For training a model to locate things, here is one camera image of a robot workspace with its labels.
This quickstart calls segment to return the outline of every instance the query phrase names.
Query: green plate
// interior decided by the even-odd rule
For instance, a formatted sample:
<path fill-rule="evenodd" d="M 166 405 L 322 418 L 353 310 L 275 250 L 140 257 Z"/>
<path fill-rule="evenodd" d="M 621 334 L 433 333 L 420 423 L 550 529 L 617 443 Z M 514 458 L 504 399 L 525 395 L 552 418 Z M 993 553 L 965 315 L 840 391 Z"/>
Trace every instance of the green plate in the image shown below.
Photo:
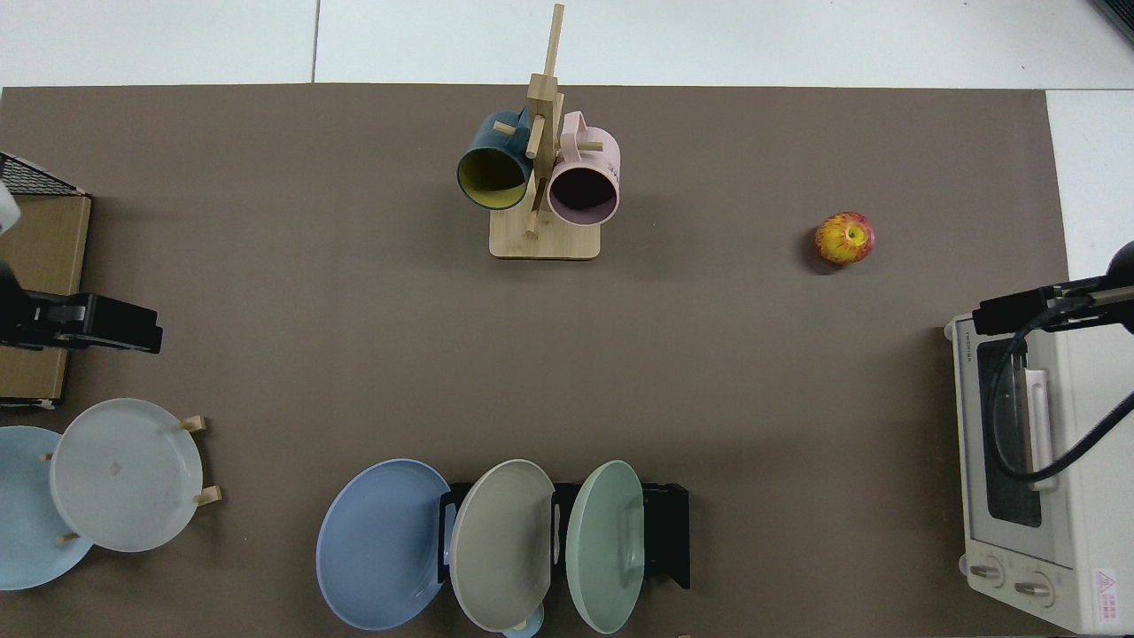
<path fill-rule="evenodd" d="M 567 585 L 583 620 L 600 633 L 621 629 L 645 576 L 642 483 L 625 461 L 591 473 L 567 524 Z"/>

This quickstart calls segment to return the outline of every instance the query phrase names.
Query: pink mug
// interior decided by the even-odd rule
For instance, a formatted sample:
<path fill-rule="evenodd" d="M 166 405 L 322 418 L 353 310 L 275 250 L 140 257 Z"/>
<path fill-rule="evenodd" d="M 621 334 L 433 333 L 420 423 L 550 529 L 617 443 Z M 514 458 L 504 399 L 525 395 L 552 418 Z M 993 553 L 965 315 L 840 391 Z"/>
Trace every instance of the pink mug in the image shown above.
<path fill-rule="evenodd" d="M 618 142 L 606 130 L 589 127 L 582 111 L 572 111 L 564 116 L 559 145 L 562 156 L 548 181 L 551 211 L 576 226 L 596 226 L 613 216 L 621 164 Z"/>

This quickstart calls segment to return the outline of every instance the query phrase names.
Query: apple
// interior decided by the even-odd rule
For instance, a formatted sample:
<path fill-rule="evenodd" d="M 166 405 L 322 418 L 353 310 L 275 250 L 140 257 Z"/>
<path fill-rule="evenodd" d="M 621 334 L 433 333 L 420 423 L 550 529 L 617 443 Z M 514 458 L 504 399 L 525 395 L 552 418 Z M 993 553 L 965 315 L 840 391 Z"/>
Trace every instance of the apple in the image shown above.
<path fill-rule="evenodd" d="M 874 249 L 874 227 L 857 212 L 835 213 L 815 229 L 815 247 L 831 263 L 854 263 Z"/>

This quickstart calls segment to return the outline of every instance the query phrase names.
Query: wooden base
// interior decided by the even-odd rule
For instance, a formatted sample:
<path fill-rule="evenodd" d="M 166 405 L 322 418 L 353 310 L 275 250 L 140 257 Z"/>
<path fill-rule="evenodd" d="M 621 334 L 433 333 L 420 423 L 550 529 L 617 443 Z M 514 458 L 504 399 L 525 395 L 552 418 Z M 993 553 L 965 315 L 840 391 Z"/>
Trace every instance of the wooden base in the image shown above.
<path fill-rule="evenodd" d="M 535 184 L 528 184 L 527 194 L 517 205 L 492 211 L 489 219 L 489 252 L 492 256 L 566 260 L 599 256 L 599 227 L 567 223 L 547 205 L 533 212 L 535 190 Z"/>

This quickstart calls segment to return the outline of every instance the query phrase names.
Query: white plate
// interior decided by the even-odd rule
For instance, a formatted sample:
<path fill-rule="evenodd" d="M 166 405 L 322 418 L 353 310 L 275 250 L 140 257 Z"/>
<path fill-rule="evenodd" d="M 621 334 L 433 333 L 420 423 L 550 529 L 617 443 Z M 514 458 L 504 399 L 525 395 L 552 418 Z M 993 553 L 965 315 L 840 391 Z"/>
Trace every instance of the white plate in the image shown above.
<path fill-rule="evenodd" d="M 567 524 L 567 586 L 583 620 L 599 633 L 626 624 L 645 577 L 642 484 L 625 461 L 586 478 Z"/>
<path fill-rule="evenodd" d="M 488 631 L 526 621 L 551 585 L 548 475 L 515 459 L 489 470 L 457 512 L 449 573 L 468 620 Z"/>
<path fill-rule="evenodd" d="M 85 538 L 56 542 L 70 530 L 51 501 L 50 468 L 40 456 L 58 442 L 42 428 L 0 428 L 0 592 L 54 580 L 91 548 Z"/>
<path fill-rule="evenodd" d="M 137 399 L 112 399 L 67 427 L 51 461 L 51 496 L 81 537 L 144 552 L 180 533 L 201 494 L 201 457 L 180 420 Z"/>

